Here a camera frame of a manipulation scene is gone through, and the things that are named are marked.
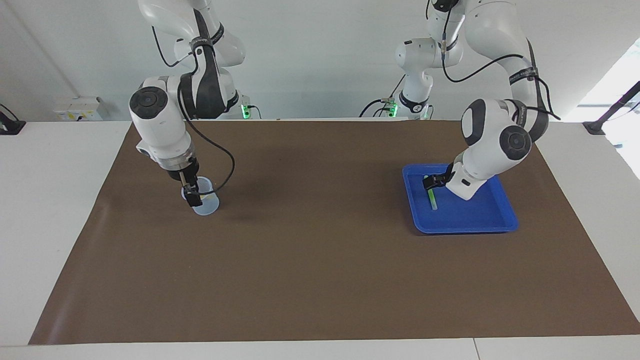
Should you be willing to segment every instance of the blue plastic tray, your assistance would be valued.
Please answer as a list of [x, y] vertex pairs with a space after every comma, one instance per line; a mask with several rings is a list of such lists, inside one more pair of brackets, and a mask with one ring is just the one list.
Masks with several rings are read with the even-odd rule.
[[438, 209], [433, 210], [422, 180], [446, 170], [447, 164], [407, 165], [403, 169], [413, 223], [418, 230], [425, 234], [487, 234], [518, 229], [518, 219], [497, 176], [469, 201], [447, 188], [434, 189]]

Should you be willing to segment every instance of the white wall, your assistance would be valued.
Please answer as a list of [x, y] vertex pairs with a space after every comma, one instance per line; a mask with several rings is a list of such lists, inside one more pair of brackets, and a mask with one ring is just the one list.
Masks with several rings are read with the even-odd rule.
[[[149, 76], [179, 74], [157, 55], [136, 0], [0, 0], [15, 11], [55, 66], [83, 96], [100, 96], [115, 120], [127, 120], [132, 92]], [[640, 37], [636, 0], [518, 0], [554, 107], [566, 115]], [[248, 56], [232, 68], [236, 85], [265, 117], [352, 117], [387, 96], [402, 75], [396, 45], [426, 36], [425, 0], [214, 0], [225, 27]], [[54, 96], [72, 92], [24, 47], [0, 17], [0, 102], [29, 120], [51, 120]], [[169, 57], [172, 38], [161, 37]], [[465, 48], [454, 77], [486, 59]], [[509, 97], [499, 67], [461, 85], [434, 70], [436, 117], [456, 119], [478, 97]]]

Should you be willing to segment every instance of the brown tabletop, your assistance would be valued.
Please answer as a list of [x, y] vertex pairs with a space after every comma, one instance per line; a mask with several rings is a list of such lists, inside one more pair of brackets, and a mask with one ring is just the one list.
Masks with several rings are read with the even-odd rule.
[[537, 149], [500, 176], [518, 231], [424, 236], [402, 168], [450, 162], [458, 122], [197, 126], [237, 159], [220, 209], [195, 215], [130, 129], [31, 344], [640, 334]]

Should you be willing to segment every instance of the green marker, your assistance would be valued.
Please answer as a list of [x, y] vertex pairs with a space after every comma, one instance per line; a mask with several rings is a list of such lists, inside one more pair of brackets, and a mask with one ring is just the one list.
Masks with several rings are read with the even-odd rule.
[[431, 209], [433, 211], [436, 211], [438, 209], [438, 203], [436, 202], [436, 195], [433, 193], [433, 189], [430, 189], [428, 193], [429, 193], [429, 200], [431, 201]]

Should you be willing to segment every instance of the black circular joint cap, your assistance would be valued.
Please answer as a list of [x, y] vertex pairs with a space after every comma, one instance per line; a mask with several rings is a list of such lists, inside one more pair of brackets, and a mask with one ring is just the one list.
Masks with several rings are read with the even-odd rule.
[[136, 91], [129, 107], [139, 118], [150, 120], [158, 116], [167, 105], [169, 98], [164, 90], [155, 86], [148, 86]]
[[500, 134], [500, 147], [510, 160], [524, 159], [531, 151], [531, 146], [531, 136], [520, 126], [509, 126]]

